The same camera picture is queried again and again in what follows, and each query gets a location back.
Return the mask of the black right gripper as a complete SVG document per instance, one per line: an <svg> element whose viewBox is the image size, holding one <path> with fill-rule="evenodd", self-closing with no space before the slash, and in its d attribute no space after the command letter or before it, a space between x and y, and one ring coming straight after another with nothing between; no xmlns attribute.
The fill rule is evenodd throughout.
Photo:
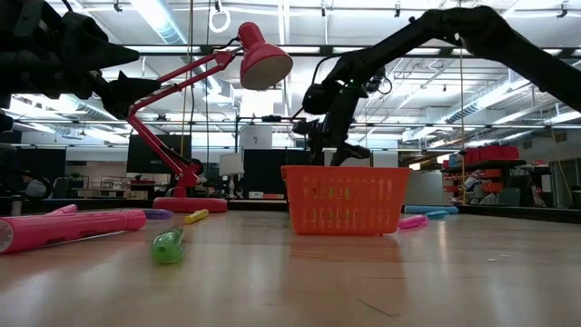
<svg viewBox="0 0 581 327"><path fill-rule="evenodd" d="M312 165L324 165L325 147L336 147L331 157L330 166L341 166L347 159L369 159L371 151L360 145L345 144L353 115L360 98L363 97L361 87L347 86L339 90L332 101L323 123L318 119L298 121L293 124L292 131L307 137Z"/></svg>

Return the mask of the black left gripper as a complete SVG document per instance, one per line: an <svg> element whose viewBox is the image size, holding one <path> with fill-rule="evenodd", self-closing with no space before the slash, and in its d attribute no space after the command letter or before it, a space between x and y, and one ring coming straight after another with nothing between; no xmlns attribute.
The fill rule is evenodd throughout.
<svg viewBox="0 0 581 327"><path fill-rule="evenodd" d="M102 68L128 64L135 50L109 42L89 16L59 15L45 0L8 0L8 93L74 94L87 98L103 82ZM126 119L136 101L161 88L152 79L118 78L107 84L101 100L117 119Z"/></svg>

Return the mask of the pink marker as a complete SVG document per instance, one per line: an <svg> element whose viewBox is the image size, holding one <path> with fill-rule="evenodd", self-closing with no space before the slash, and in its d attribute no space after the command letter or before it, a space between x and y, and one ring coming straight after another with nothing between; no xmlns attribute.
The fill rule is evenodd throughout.
<svg viewBox="0 0 581 327"><path fill-rule="evenodd" d="M78 211L78 206L76 204L69 204L64 207L55 209L50 213L47 213L46 216L54 216L54 215L62 215L62 214L70 214L76 213Z"/></svg>
<svg viewBox="0 0 581 327"><path fill-rule="evenodd" d="M96 235L133 232L146 224L143 210L0 218L0 254L32 250Z"/></svg>
<svg viewBox="0 0 581 327"><path fill-rule="evenodd" d="M398 228L401 230L414 229L428 224L428 217L424 214L412 215L399 220Z"/></svg>

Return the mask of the yellow marker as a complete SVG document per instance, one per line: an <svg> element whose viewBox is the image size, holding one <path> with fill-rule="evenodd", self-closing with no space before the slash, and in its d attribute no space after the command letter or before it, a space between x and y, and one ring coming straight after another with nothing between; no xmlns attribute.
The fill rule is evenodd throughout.
<svg viewBox="0 0 581 327"><path fill-rule="evenodd" d="M210 212L207 209L202 209L202 210L196 211L194 213L186 215L183 218L183 222L186 224L197 223L197 222L205 219L209 215L209 213Z"/></svg>

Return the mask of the green marker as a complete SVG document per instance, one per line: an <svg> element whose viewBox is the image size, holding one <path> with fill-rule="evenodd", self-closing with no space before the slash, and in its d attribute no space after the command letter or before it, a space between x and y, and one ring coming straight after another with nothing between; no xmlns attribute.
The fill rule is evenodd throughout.
<svg viewBox="0 0 581 327"><path fill-rule="evenodd" d="M151 256L156 263L178 263L183 258L182 240L184 230L180 226L174 226L159 233L152 242Z"/></svg>

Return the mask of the orange plastic basket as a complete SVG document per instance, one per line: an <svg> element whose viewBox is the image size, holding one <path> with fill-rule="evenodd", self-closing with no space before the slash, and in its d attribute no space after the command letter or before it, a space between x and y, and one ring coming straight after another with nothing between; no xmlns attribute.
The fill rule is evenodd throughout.
<svg viewBox="0 0 581 327"><path fill-rule="evenodd" d="M409 168L285 165L289 212L298 235L394 233Z"/></svg>

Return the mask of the white panel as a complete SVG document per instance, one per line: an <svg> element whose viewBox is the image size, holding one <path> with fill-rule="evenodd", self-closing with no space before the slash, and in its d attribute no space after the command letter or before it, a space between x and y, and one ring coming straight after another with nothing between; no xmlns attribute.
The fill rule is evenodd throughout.
<svg viewBox="0 0 581 327"><path fill-rule="evenodd" d="M372 162L374 167L399 167L399 154L390 151L377 151L372 154Z"/></svg>

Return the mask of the black monitor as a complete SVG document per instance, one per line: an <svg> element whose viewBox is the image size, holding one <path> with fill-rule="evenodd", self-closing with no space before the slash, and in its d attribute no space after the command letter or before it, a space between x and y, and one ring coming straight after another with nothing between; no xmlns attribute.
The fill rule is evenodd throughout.
<svg viewBox="0 0 581 327"><path fill-rule="evenodd" d="M324 154L288 149L248 149L243 152L244 174L241 189L245 198L250 193L286 194L281 175L283 165L325 164Z"/></svg>
<svg viewBox="0 0 581 327"><path fill-rule="evenodd" d="M16 162L24 169L53 181L65 174L66 151L64 149L17 150Z"/></svg>
<svg viewBox="0 0 581 327"><path fill-rule="evenodd" d="M192 138L189 135L157 134L157 137L178 154L192 158ZM139 135L133 134L128 146L126 172L169 174L172 170Z"/></svg>

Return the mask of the white numbered pillar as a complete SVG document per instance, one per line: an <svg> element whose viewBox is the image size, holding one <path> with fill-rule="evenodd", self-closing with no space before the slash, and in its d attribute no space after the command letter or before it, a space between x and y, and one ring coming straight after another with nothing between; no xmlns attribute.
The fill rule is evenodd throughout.
<svg viewBox="0 0 581 327"><path fill-rule="evenodd" d="M272 127L267 125L249 125L240 130L240 146L242 150L272 148Z"/></svg>

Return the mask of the black overhead crossbar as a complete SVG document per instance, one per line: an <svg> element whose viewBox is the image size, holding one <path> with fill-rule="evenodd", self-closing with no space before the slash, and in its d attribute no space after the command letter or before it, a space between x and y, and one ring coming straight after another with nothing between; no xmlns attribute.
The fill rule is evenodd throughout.
<svg viewBox="0 0 581 327"><path fill-rule="evenodd" d="M201 56L208 55L214 50L212 45L126 45L126 47L145 56L186 56L187 54ZM362 49L362 46L281 45L281 49L291 56L324 57L358 51ZM581 47L549 47L544 48L543 51L561 59L581 59ZM468 58L474 57L467 50L452 46L421 46L407 51L401 57L458 58L461 55Z"/></svg>

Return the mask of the grey cabinet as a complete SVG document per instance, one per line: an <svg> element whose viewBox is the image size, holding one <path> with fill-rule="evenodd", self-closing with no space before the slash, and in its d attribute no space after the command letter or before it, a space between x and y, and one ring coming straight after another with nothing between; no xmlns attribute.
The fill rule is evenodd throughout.
<svg viewBox="0 0 581 327"><path fill-rule="evenodd" d="M444 205L442 173L413 171L405 192L405 205Z"/></svg>

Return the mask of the person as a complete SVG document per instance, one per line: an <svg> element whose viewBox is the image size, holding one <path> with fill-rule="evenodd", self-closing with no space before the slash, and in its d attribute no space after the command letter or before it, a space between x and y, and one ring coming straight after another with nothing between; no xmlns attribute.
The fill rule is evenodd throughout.
<svg viewBox="0 0 581 327"><path fill-rule="evenodd" d="M35 178L30 172L25 171L23 182L25 184L24 195L28 198L44 199L50 194L44 178Z"/></svg>

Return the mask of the black storage shelf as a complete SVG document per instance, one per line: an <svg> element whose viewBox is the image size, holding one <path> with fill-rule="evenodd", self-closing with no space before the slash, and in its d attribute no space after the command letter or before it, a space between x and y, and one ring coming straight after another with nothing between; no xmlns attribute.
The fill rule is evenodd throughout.
<svg viewBox="0 0 581 327"><path fill-rule="evenodd" d="M466 150L451 154L444 160L441 170L444 194L456 205L500 204L501 193L509 188L509 182L514 176L522 173L520 166L526 162L519 158L466 165Z"/></svg>

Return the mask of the black metal stand frame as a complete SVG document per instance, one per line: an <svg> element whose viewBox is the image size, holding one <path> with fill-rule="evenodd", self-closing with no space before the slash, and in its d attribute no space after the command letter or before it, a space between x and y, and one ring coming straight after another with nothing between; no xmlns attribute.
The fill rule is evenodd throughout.
<svg viewBox="0 0 581 327"><path fill-rule="evenodd" d="M301 143L301 139L306 139L305 136L300 136L292 131L293 124L301 120L304 120L304 118L284 117L273 114L265 116L236 116L234 120L234 131L232 133L234 149L236 152L243 151L240 146L240 130L249 125L267 125L272 127L271 149L296 149L297 144Z"/></svg>

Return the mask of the black aluminium table frame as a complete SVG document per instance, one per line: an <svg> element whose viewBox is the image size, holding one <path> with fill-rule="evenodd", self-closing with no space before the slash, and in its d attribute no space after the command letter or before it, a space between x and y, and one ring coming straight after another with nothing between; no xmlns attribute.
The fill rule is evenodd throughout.
<svg viewBox="0 0 581 327"><path fill-rule="evenodd" d="M80 210L110 210L123 208L151 208L150 200L130 199L48 199L40 203L24 202L21 211L29 213L47 213L60 207L76 204ZM285 201L274 200L236 200L228 203L228 208L235 211L274 211L283 212L288 209ZM581 209L557 209L540 207L510 207L510 206L459 206L461 214L495 216L534 220L552 223L572 223L581 225Z"/></svg>

